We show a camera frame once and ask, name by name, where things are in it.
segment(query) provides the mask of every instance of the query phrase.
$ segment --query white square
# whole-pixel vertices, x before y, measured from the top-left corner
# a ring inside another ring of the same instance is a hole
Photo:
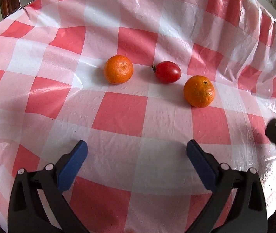
[[[27,11],[27,8],[15,11],[14,13],[10,14],[8,18],[10,18],[11,20],[17,20],[20,16],[22,16],[25,13],[25,11]]]
[[[90,128],[55,120],[40,158],[56,163],[60,157],[72,151],[79,140],[86,141]]]
[[[24,112],[0,109],[0,124],[22,125]]]
[[[254,138],[247,113],[224,110],[230,132],[231,145],[253,146]]]
[[[181,72],[186,74],[192,56],[193,43],[182,39],[159,34],[153,64],[164,60],[176,63]]]
[[[14,178],[4,165],[0,166],[0,192],[7,202],[10,201]]]
[[[156,195],[189,195],[204,189],[186,154],[186,145],[177,141],[142,138],[133,183],[133,192]]]
[[[16,125],[14,123],[0,123],[0,139],[10,139],[19,143],[21,134],[22,125]]]
[[[259,169],[257,150],[254,145],[232,145],[232,161],[226,163],[238,171],[247,171],[250,167]]]
[[[164,0],[120,0],[120,26],[149,32],[159,32],[163,1]]]
[[[189,40],[199,31],[204,11],[190,3],[164,0],[159,33]]]
[[[189,75],[182,74],[178,81],[170,84],[163,84],[155,76],[152,76],[150,80],[148,97],[185,102],[183,87],[188,78],[190,78]]]
[[[230,87],[221,83],[216,83],[222,105],[224,109],[234,110],[238,112],[246,112],[243,99],[237,88]]]
[[[31,40],[17,40],[7,70],[36,76],[41,66],[46,47],[47,44],[33,42]]]
[[[92,182],[131,191],[140,137],[92,129],[89,153],[78,176]]]
[[[221,163],[231,165],[232,160],[232,145],[228,144],[200,144],[204,152],[210,153],[214,158]]]
[[[276,118],[276,98],[261,98],[257,97],[262,117],[266,119]]]
[[[262,72],[265,72],[268,74],[270,77],[271,74],[276,75],[276,50],[273,50],[270,47],[266,47],[266,54],[267,58],[262,60],[262,67],[261,70]]]
[[[105,60],[80,56],[72,86],[79,89],[106,91],[109,83],[103,75]]]
[[[84,11],[85,21],[96,26],[120,27],[119,1],[120,0],[86,0]]]
[[[230,23],[224,23],[224,29],[228,26],[230,28],[235,28]],[[244,32],[240,28],[235,28],[234,35],[231,36],[230,41],[227,45],[221,45],[217,47],[219,52],[224,54],[229,60],[236,61],[240,64],[249,64],[249,60],[253,59],[255,52],[257,51],[258,40]]]
[[[36,27],[52,26],[60,27],[60,15],[58,11],[58,3],[51,3],[40,9],[41,14],[38,15]]]

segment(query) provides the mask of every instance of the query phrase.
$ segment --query tomato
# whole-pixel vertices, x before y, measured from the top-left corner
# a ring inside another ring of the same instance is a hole
[[[173,83],[180,79],[181,69],[175,63],[164,61],[152,66],[156,78],[162,83]]]

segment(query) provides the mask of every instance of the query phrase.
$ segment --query plastic tablecloth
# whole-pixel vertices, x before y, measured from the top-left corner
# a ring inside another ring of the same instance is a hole
[[[116,54],[134,74],[110,85],[102,68]],[[181,67],[176,83],[156,80],[164,60]],[[214,84],[209,107],[184,100],[195,74]],[[272,117],[276,20],[256,0],[36,0],[0,22],[0,225],[17,170],[80,139],[89,155],[64,197],[92,232],[184,232],[210,197],[185,153],[193,138],[220,163],[258,169],[270,216]]]

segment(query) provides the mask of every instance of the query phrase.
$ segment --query checkered tablecloth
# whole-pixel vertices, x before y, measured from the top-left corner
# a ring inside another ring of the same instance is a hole
[[[102,72],[116,54],[134,64],[122,85]],[[178,82],[156,80],[150,66],[164,60],[181,67]],[[184,100],[195,74],[214,84],[209,107]],[[0,225],[17,170],[80,139],[89,155],[64,196],[92,232],[184,232],[210,197],[185,154],[193,138],[233,169],[258,169],[269,216],[272,117],[276,20],[256,0],[36,0],[0,22]]]

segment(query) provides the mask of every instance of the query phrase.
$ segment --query orange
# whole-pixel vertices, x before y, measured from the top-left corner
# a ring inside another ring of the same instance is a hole
[[[131,61],[122,55],[115,55],[107,60],[103,74],[111,84],[127,82],[133,75],[134,67]]]
[[[210,80],[201,75],[192,76],[183,88],[184,97],[193,107],[207,107],[215,98],[215,88]]]

